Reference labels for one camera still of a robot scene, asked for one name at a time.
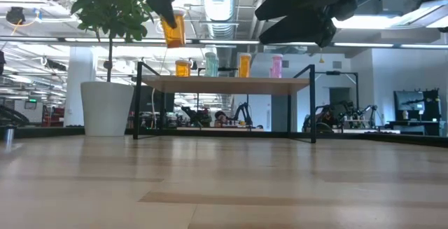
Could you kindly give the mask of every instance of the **black equipment stand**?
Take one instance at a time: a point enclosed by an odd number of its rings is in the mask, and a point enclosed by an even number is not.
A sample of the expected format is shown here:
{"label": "black equipment stand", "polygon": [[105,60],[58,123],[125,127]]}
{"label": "black equipment stand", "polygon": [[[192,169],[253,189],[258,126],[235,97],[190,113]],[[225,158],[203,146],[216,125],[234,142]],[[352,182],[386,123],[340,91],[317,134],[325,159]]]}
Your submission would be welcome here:
{"label": "black equipment stand", "polygon": [[[138,62],[137,64],[137,78],[135,87],[135,102],[134,102],[134,129],[132,130],[133,138],[140,139],[140,135],[148,136],[165,136],[165,135],[175,135],[175,136],[204,136],[204,137],[252,137],[252,138],[286,138],[286,139],[297,139],[297,138],[310,138],[311,143],[316,143],[316,116],[311,114],[311,132],[310,133],[298,133],[292,132],[291,125],[291,108],[292,108],[292,96],[288,96],[288,130],[287,132],[252,132],[249,128],[249,132],[221,132],[221,131],[198,131],[198,130],[171,130],[164,129],[163,122],[165,118],[165,94],[162,93],[162,99],[160,104],[160,125],[158,130],[144,130],[140,128],[140,97],[141,97],[141,84],[143,76],[143,68],[147,68],[154,75],[160,76],[158,72],[149,67],[144,62]],[[316,108],[316,70],[314,64],[310,64],[305,67],[302,71],[294,76],[298,78],[299,76],[309,72],[309,108],[310,113],[314,113]]]}

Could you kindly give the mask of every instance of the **white planter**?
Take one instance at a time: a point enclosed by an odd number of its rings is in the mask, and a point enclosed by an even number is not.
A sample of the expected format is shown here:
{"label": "white planter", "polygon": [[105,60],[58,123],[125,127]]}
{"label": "white planter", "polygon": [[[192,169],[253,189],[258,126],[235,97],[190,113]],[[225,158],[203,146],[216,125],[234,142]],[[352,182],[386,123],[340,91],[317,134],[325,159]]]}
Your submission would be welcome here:
{"label": "white planter", "polygon": [[85,135],[120,137],[125,135],[134,87],[118,83],[81,83]]}

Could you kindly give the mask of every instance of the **shelf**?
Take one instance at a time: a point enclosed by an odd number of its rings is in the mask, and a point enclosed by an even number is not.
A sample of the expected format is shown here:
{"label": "shelf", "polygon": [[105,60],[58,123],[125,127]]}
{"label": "shelf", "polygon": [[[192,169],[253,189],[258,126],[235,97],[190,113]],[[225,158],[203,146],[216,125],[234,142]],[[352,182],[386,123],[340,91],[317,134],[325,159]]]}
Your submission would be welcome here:
{"label": "shelf", "polygon": [[229,78],[144,76],[146,85],[160,92],[291,95],[309,85],[306,78]]}

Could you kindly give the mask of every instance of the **ceiling light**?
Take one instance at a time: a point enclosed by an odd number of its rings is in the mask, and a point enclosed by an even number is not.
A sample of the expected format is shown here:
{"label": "ceiling light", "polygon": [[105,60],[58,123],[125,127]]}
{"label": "ceiling light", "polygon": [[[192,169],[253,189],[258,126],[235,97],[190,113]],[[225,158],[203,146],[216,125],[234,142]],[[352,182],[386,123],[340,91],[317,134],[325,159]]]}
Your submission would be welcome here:
{"label": "ceiling light", "polygon": [[399,21],[395,22],[391,26],[392,27],[408,26],[408,25],[412,24],[413,22],[417,21],[418,19],[421,19],[423,16],[426,16],[429,13],[432,13],[433,11],[439,9],[440,7],[442,7],[442,6],[420,7],[419,9],[402,16],[399,19]]}
{"label": "ceiling light", "polygon": [[9,75],[14,81],[19,83],[32,83],[32,80],[23,76]]}
{"label": "ceiling light", "polygon": [[59,92],[50,92],[52,95],[57,95],[57,96],[64,96],[63,93],[59,93]]}
{"label": "ceiling light", "polygon": [[62,19],[55,19],[55,18],[46,18],[46,19],[36,19],[40,23],[63,23],[63,22],[76,22],[77,19],[73,18],[62,18]]}
{"label": "ceiling light", "polygon": [[18,70],[17,69],[14,69],[14,68],[12,68],[12,67],[7,67],[7,66],[5,66],[4,68],[3,68],[5,71],[13,71],[13,72],[18,72]]}
{"label": "ceiling light", "polygon": [[292,43],[274,43],[270,44],[270,46],[317,46],[317,44],[307,42],[292,42]]}
{"label": "ceiling light", "polygon": [[448,27],[448,16],[443,17],[442,19],[434,22],[431,25],[426,26],[428,28],[444,28]]}
{"label": "ceiling light", "polygon": [[229,21],[199,21],[200,25],[233,25],[238,26],[239,22],[229,22]]}
{"label": "ceiling light", "polygon": [[20,37],[20,36],[0,36],[0,41],[36,41],[48,42],[57,41],[55,37]]}
{"label": "ceiling light", "polygon": [[28,99],[28,96],[7,96],[6,99]]}
{"label": "ceiling light", "polygon": [[355,15],[345,21],[333,18],[333,24],[339,29],[387,29],[399,21],[400,17],[384,15]]}
{"label": "ceiling light", "polygon": [[65,38],[65,41],[70,41],[70,42],[74,42],[74,41],[78,41],[78,42],[98,42],[98,39],[96,38]]}
{"label": "ceiling light", "polygon": [[259,41],[240,41],[240,40],[199,40],[202,44],[247,44],[247,45],[258,45]]}
{"label": "ceiling light", "polygon": [[392,48],[391,43],[334,43],[334,47]]}
{"label": "ceiling light", "polygon": [[441,44],[402,44],[400,45],[400,48],[411,48],[411,49],[441,49],[441,50],[448,50],[448,45],[441,45]]}
{"label": "ceiling light", "polygon": [[166,43],[165,39],[142,39],[142,43]]}

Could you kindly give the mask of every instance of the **wall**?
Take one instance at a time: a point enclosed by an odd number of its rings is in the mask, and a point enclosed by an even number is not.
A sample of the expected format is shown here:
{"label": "wall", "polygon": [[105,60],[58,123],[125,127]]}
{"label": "wall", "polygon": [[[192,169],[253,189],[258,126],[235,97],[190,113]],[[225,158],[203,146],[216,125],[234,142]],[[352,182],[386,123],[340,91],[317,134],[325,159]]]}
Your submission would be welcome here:
{"label": "wall", "polygon": [[442,118],[447,119],[447,61],[444,50],[372,51],[374,98],[384,120],[395,120],[393,92],[440,89]]}
{"label": "wall", "polygon": [[[442,40],[434,44],[443,44]],[[447,119],[448,61],[444,50],[366,50],[351,60],[359,73],[360,105],[378,106],[377,124],[395,120],[393,92],[440,89],[442,118]]]}
{"label": "wall", "polygon": [[[269,76],[269,69],[272,66],[273,54],[258,53],[251,67],[251,76],[258,78],[267,78]],[[339,71],[350,72],[351,63],[343,54],[323,54],[322,58],[325,63],[320,63],[320,54],[315,54],[310,57],[308,55],[284,55],[283,59],[289,61],[289,68],[283,68],[283,77],[292,78],[299,71],[304,69],[309,64],[316,65],[316,71],[332,71],[333,61],[342,61],[342,69]],[[309,73],[305,73],[301,78],[308,78]],[[323,105],[330,103],[330,88],[352,88],[354,91],[355,85],[346,76],[320,76],[316,81],[316,105]],[[303,120],[309,114],[309,87],[302,89],[297,94],[297,130],[301,132]]]}

